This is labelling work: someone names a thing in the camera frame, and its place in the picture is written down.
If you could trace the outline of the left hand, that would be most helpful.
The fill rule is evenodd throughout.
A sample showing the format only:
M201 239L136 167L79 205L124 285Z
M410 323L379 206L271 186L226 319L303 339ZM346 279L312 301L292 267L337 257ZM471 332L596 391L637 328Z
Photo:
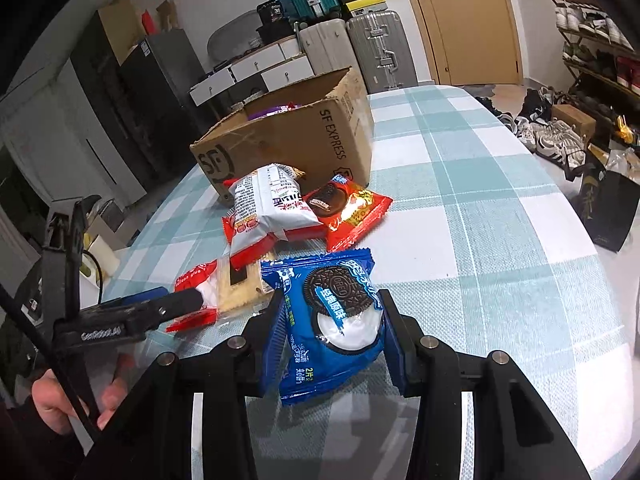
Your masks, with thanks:
M101 396L104 410L96 424L103 429L110 421L128 393L128 374L134 369L134 357L120 354L112 382ZM66 436L72 432L70 419L77 419L73 405L50 368L32 384L32 400L38 415L56 434Z

